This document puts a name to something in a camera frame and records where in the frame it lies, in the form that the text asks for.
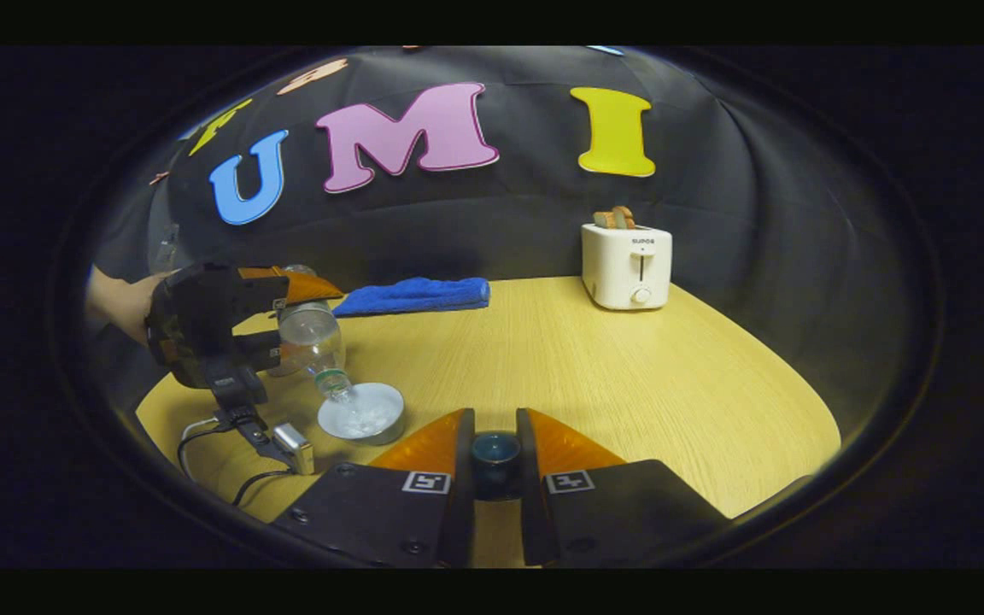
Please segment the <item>cable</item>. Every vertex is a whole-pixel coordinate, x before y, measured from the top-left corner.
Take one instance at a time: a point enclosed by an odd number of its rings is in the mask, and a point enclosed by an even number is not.
[[[177,463],[180,464],[180,470],[184,472],[188,478],[192,478],[192,475],[188,474],[188,468],[185,466],[185,444],[191,442],[192,440],[196,440],[196,438],[200,436],[207,436],[210,435],[210,433],[223,433],[230,431],[231,429],[234,429],[233,425],[230,425],[230,427],[216,427],[214,429],[208,429],[207,431],[192,433],[191,436],[185,437],[184,440],[181,440],[180,444],[177,445]]]
[[[238,490],[237,497],[234,498],[234,502],[231,502],[231,505],[237,506],[239,505],[239,503],[242,503],[242,498],[245,495],[245,490],[249,489],[249,486],[253,485],[253,483],[256,483],[257,480],[261,480],[262,478],[269,478],[269,476],[283,476],[285,474],[294,474],[294,471],[291,470],[290,468],[286,468],[286,470],[265,471],[262,472],[261,474],[254,476],[253,478],[250,478],[249,480],[246,480],[246,482],[242,485],[242,488]]]
[[[206,425],[208,423],[219,423],[219,420],[216,419],[215,417],[211,417],[211,418],[206,418],[202,421],[197,421],[192,425],[188,425],[188,427],[184,428],[184,431],[180,432],[180,441],[184,442],[186,437],[188,437],[188,432],[191,431],[192,428],[199,427],[199,425]],[[191,480],[191,482],[195,483],[196,479],[192,477],[192,472],[188,471],[188,460],[185,460],[185,457],[183,455],[183,450],[181,450],[181,448],[179,448],[179,452],[177,453],[177,462],[180,464],[180,470],[184,472],[186,476],[188,476],[188,479]]]

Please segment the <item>screw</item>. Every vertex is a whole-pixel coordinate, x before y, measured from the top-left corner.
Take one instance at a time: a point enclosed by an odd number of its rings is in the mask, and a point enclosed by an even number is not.
[[[421,541],[405,541],[401,543],[401,550],[410,555],[420,555],[427,550],[427,545]]]

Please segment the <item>bread slice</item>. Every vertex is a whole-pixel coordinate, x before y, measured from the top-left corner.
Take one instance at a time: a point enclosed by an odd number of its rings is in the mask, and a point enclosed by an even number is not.
[[[594,213],[594,225],[601,229],[617,229],[617,221],[609,211],[596,211]]]
[[[617,223],[618,229],[635,229],[636,223],[632,219],[632,211],[628,207],[618,205],[613,208],[613,220]]]

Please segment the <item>foam letter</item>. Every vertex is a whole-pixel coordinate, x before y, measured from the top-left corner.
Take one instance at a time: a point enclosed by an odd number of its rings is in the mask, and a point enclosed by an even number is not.
[[[207,129],[203,130],[203,135],[200,135],[200,140],[196,141],[196,147],[192,148],[192,151],[188,152],[188,155],[194,155],[194,153],[196,153],[196,150],[202,148],[203,145],[207,144],[207,142],[210,141],[211,139],[214,139],[215,133],[220,128],[222,128],[227,121],[230,121],[231,117],[234,117],[234,114],[237,113],[237,110],[243,108],[243,106],[251,102],[253,102],[253,98],[250,98],[246,102],[242,102],[242,104],[239,104],[235,108],[230,109],[229,112],[223,113],[219,117],[214,118],[214,120],[211,120],[211,124],[208,124]]]
[[[652,108],[644,98],[600,87],[573,87],[571,94],[590,109],[590,150],[579,166],[594,173],[647,178],[655,163],[644,155],[641,113]]]
[[[281,192],[284,192],[284,161],[280,157],[280,143],[286,136],[286,130],[273,132],[249,148],[249,153],[257,156],[261,167],[261,189],[249,200],[242,199],[241,191],[237,189],[237,165],[242,162],[242,156],[235,155],[211,172],[209,179],[215,189],[215,206],[227,225],[248,225],[263,214],[268,214],[268,210],[280,199]]]
[[[298,87],[302,87],[308,83],[317,81],[318,79],[323,79],[328,77],[328,75],[340,73],[340,71],[347,65],[348,59],[340,58],[339,60],[332,60],[332,62],[327,63],[327,65],[316,67],[313,70],[307,70],[305,73],[293,78],[287,85],[282,87],[276,95],[277,97],[281,97],[283,94],[288,92],[294,92],[298,89]]]
[[[317,127],[328,130],[332,155],[325,191],[344,192],[371,183],[374,171],[360,164],[360,149],[390,175],[400,175],[420,135],[425,135],[427,153],[418,164],[425,171],[484,167],[499,160],[500,152],[484,142],[477,121],[477,94],[483,91],[480,83],[430,87],[401,120],[366,104],[320,118]]]

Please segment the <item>yellow letter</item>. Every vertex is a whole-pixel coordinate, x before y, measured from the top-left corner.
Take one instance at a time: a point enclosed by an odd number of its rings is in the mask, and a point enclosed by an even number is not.
[[[223,113],[219,117],[214,118],[214,120],[211,120],[211,124],[208,124],[207,129],[203,130],[203,135],[200,136],[199,143],[196,143],[196,147],[192,148],[192,151],[188,152],[188,155],[194,155],[194,153],[196,153],[196,150],[202,148],[203,145],[206,144],[211,139],[214,139],[216,130],[222,128],[227,121],[230,121],[230,118],[234,117],[234,114],[237,113],[238,109],[243,108],[243,106],[251,102],[253,102],[253,98],[250,98],[246,102],[242,102],[242,104],[239,104],[235,108],[230,109],[229,112]]]
[[[573,87],[571,94],[590,109],[590,150],[579,166],[595,173],[647,178],[655,163],[644,155],[641,113],[652,108],[644,98],[601,87]]]

